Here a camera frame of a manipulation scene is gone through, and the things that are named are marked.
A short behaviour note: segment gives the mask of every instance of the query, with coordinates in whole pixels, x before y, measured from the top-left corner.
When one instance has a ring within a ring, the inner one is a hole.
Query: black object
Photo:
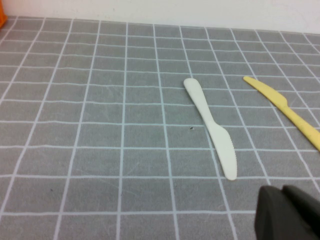
[[[295,186],[262,186],[254,229],[257,240],[320,240],[320,202]]]

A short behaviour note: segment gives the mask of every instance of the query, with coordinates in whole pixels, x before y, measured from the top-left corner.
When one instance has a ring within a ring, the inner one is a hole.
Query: white plastic knife
[[[229,133],[214,121],[199,82],[194,78],[187,78],[183,84],[208,129],[225,177],[228,180],[235,180],[237,178],[237,158]]]

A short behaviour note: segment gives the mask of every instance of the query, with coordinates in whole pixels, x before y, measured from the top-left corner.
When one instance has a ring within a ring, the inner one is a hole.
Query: table surface
[[[320,199],[320,35],[9,17],[0,31],[0,239],[253,240],[259,187]],[[235,147],[219,158],[183,80]]]

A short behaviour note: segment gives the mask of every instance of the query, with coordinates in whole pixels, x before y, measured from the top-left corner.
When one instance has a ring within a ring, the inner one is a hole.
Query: yellow plastic knife
[[[287,99],[272,87],[258,81],[252,77],[243,77],[248,84],[257,89],[267,99],[269,99],[281,112],[284,113],[296,127],[309,139],[309,141],[320,151],[320,132],[318,132],[313,126],[303,120],[298,114],[296,114],[288,106]]]

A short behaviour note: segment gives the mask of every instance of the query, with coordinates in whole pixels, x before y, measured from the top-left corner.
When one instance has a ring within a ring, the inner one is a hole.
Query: gray grid mat
[[[320,199],[320,35],[10,17],[0,31],[0,239],[254,239],[258,189]],[[227,181],[183,87],[230,133]]]

